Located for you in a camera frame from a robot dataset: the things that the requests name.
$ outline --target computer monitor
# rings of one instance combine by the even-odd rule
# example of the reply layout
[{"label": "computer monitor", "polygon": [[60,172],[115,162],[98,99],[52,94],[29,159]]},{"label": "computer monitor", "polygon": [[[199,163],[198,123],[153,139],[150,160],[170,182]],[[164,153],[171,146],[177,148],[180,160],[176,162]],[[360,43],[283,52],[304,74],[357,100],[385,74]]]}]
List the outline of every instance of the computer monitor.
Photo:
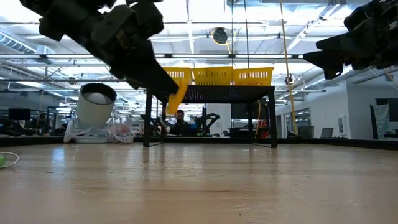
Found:
[{"label": "computer monitor", "polygon": [[30,120],[30,109],[9,108],[8,119],[13,121],[28,121]]}]

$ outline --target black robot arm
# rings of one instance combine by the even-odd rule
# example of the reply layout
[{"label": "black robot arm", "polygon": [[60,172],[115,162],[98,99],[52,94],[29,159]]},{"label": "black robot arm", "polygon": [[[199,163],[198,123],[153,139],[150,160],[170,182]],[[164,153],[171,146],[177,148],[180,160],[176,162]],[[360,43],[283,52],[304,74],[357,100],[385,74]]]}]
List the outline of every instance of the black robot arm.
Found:
[{"label": "black robot arm", "polygon": [[318,41],[322,51],[304,54],[304,59],[324,69],[325,79],[341,75],[343,65],[354,70],[398,65],[397,21],[397,0],[372,0],[344,20],[347,33]]},{"label": "black robot arm", "polygon": [[40,14],[39,31],[53,40],[64,35],[111,67],[118,79],[133,87],[151,88],[164,94],[176,93],[178,85],[157,63],[149,37],[164,28],[155,4],[139,1],[114,7],[116,0],[21,0]]}]

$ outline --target white cylinder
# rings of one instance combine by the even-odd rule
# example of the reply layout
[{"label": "white cylinder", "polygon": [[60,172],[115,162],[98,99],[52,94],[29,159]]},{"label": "white cylinder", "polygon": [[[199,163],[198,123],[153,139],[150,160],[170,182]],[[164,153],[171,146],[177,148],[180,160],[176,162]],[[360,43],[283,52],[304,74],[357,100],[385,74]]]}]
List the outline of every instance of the white cylinder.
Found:
[{"label": "white cylinder", "polygon": [[102,83],[82,86],[77,103],[76,114],[84,126],[102,127],[111,117],[116,92]]}]

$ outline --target green ball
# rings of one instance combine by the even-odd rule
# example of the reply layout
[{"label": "green ball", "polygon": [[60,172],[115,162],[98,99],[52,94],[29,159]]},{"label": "green ball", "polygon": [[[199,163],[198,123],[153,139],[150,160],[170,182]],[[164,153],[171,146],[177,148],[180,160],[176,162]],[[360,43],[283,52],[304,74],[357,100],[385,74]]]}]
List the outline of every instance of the green ball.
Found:
[{"label": "green ball", "polygon": [[0,167],[2,167],[6,163],[6,157],[0,154]]}]

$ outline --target yellow cable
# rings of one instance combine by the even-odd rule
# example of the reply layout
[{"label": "yellow cable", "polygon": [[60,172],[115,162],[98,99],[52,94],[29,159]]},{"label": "yellow cable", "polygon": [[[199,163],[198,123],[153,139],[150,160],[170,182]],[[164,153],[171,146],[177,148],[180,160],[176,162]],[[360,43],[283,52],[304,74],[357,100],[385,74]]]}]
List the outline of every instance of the yellow cable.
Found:
[{"label": "yellow cable", "polygon": [[254,138],[257,138],[257,133],[259,132],[259,121],[260,121],[260,114],[261,114],[261,104],[260,104],[259,100],[257,100],[257,102],[259,103],[259,116],[257,117],[257,129],[256,129],[256,135],[254,136]]},{"label": "yellow cable", "polygon": [[284,32],[284,47],[285,47],[285,62],[286,62],[286,77],[287,77],[287,85],[289,86],[289,96],[290,96],[290,104],[292,105],[292,122],[293,122],[293,131],[297,134],[297,123],[296,123],[296,115],[294,109],[294,100],[292,94],[292,84],[290,84],[290,76],[289,76],[289,63],[287,61],[287,44],[286,44],[286,32],[285,32],[285,21],[284,21],[284,8],[282,0],[279,0],[280,4],[280,13],[282,16],[282,30]]},{"label": "yellow cable", "polygon": [[231,49],[229,49],[229,44],[226,45],[226,48],[228,49],[229,54],[231,54]]}]

